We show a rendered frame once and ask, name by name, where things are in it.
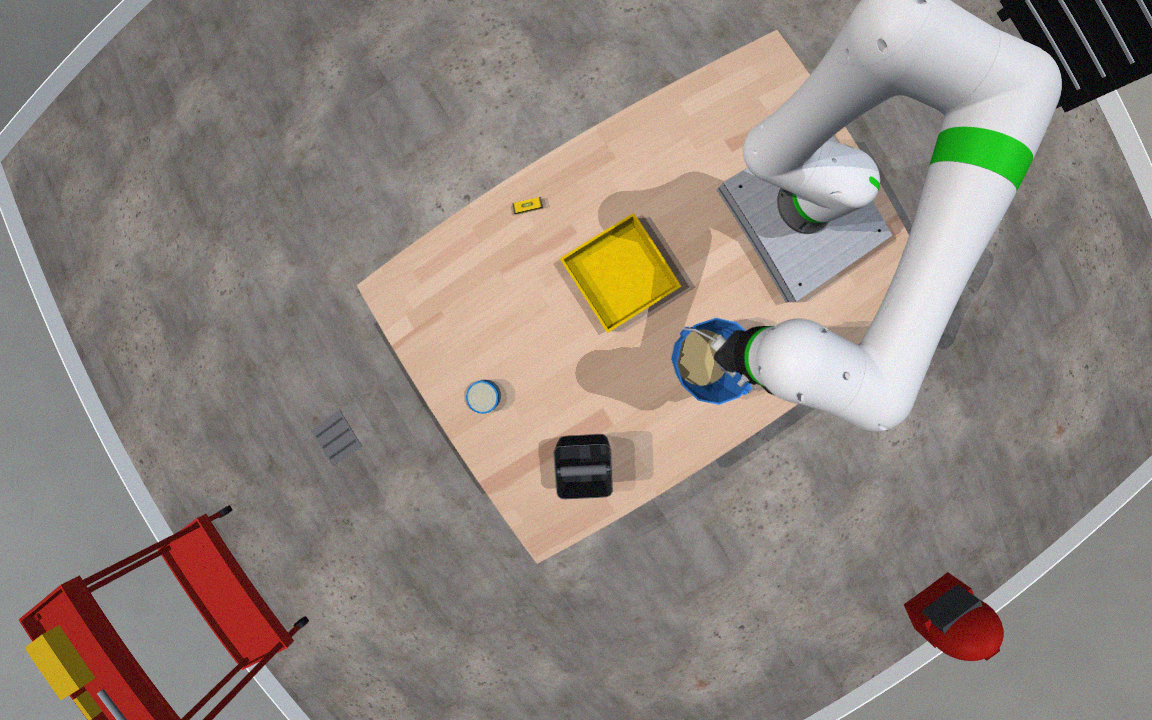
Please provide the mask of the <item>yellow pocket level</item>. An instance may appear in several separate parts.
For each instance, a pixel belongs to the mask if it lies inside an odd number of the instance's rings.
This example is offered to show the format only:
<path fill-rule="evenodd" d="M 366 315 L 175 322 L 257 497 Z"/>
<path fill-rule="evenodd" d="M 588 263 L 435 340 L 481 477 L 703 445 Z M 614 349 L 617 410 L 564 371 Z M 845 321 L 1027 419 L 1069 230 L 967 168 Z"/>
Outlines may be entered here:
<path fill-rule="evenodd" d="M 532 211 L 532 210 L 543 209 L 541 197 L 538 197 L 538 199 L 511 202 L 511 205 L 513 205 L 513 210 L 515 210 L 515 215 L 520 214 L 520 213 L 524 213 L 524 211 Z"/>

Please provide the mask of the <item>yellow rectangular tray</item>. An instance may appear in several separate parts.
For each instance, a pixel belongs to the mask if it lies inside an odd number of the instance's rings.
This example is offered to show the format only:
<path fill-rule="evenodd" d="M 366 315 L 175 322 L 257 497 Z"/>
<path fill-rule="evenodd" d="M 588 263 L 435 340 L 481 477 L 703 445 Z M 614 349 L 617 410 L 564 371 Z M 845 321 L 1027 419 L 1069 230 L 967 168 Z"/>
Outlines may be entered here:
<path fill-rule="evenodd" d="M 635 214 L 596 234 L 561 262 L 607 333 L 681 287 Z"/>

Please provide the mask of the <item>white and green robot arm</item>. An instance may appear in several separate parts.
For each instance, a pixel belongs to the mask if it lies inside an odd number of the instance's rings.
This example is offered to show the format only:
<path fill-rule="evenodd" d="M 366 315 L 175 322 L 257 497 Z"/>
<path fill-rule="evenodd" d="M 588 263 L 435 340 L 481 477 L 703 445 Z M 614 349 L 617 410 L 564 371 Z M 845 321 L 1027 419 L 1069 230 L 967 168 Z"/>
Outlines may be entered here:
<path fill-rule="evenodd" d="M 945 120 L 914 228 L 861 344 L 812 320 L 768 325 L 745 348 L 753 381 L 854 427 L 881 432 L 905 420 L 1061 90 L 1046 51 L 952 0 L 861 0 L 812 76 L 742 145 L 753 176 L 780 187 L 783 222 L 823 232 L 876 199 L 876 161 L 829 141 L 861 114 L 902 94 Z"/>

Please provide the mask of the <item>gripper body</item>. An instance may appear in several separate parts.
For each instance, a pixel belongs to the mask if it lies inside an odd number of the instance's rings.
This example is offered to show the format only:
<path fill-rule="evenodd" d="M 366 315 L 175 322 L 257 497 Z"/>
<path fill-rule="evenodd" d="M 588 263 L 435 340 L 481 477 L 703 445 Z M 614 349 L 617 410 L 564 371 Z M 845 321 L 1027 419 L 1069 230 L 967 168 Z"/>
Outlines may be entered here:
<path fill-rule="evenodd" d="M 745 366 L 745 348 L 750 338 L 753 338 L 756 331 L 760 331 L 768 325 L 756 325 L 756 327 L 748 331 L 733 331 L 732 336 L 723 342 L 721 348 L 714 355 L 717 363 L 726 370 L 726 372 L 737 372 L 741 377 L 737 386 L 742 388 L 745 382 L 758 384 L 753 381 L 753 378 L 749 376 L 748 369 Z M 738 332 L 738 333 L 737 333 Z M 730 369 L 732 367 L 732 369 Z"/>

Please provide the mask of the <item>blue and grey round tin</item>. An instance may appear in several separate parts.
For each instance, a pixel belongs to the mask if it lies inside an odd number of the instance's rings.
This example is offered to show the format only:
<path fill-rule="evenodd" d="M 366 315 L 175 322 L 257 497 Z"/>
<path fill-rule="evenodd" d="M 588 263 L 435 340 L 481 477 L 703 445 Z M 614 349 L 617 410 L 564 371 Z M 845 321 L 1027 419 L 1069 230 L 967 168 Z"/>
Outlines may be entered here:
<path fill-rule="evenodd" d="M 467 389 L 467 404 L 475 414 L 492 414 L 500 402 L 500 389 L 492 381 L 476 381 Z"/>

